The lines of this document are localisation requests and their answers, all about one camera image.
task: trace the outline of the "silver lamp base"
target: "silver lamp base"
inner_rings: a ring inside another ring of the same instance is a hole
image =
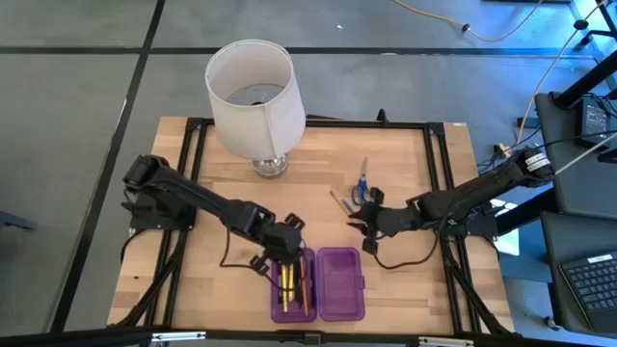
[[[253,169],[262,178],[277,178],[287,171],[287,154],[277,159],[254,160]]]

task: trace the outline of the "white lampshade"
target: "white lampshade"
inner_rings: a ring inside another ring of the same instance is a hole
[[[219,50],[205,69],[217,134],[251,160],[283,157],[300,140],[306,113],[289,53],[265,40]]]

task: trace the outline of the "keyboard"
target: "keyboard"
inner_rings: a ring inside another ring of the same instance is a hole
[[[605,322],[617,320],[617,252],[586,257],[559,268],[591,328],[617,333],[612,323]]]

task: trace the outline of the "blue scissors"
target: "blue scissors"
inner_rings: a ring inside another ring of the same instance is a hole
[[[360,171],[360,179],[358,184],[351,191],[351,201],[355,205],[360,206],[363,202],[370,201],[370,191],[366,184],[366,171],[368,170],[368,158],[364,157],[362,162],[362,170]]]

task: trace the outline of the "purple pencil case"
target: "purple pencil case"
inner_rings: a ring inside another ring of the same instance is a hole
[[[282,308],[282,294],[271,287],[271,318],[275,323],[308,323],[317,318],[328,322],[358,321],[364,318],[364,277],[360,254],[351,247],[322,248],[314,254],[305,249],[307,287],[309,292],[308,316],[302,304],[292,301],[287,312]],[[281,267],[272,265],[272,279],[281,285]]]

